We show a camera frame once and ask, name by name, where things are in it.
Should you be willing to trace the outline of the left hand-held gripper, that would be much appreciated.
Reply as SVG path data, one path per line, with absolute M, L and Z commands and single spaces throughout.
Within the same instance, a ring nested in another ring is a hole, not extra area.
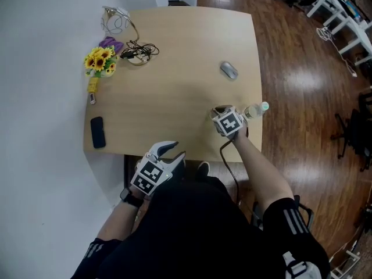
M 178 141 L 155 143 L 142 157 L 130 184 L 150 196 L 159 185 L 172 178 L 173 170 L 185 167 L 186 151 L 180 152 L 170 163 L 160 157 L 177 145 Z

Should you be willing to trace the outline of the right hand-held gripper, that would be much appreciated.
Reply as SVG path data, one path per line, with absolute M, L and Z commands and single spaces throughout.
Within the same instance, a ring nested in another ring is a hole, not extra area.
M 235 106 L 212 108 L 212 122 L 217 132 L 230 140 L 233 140 L 241 130 L 248 136 L 246 121 Z

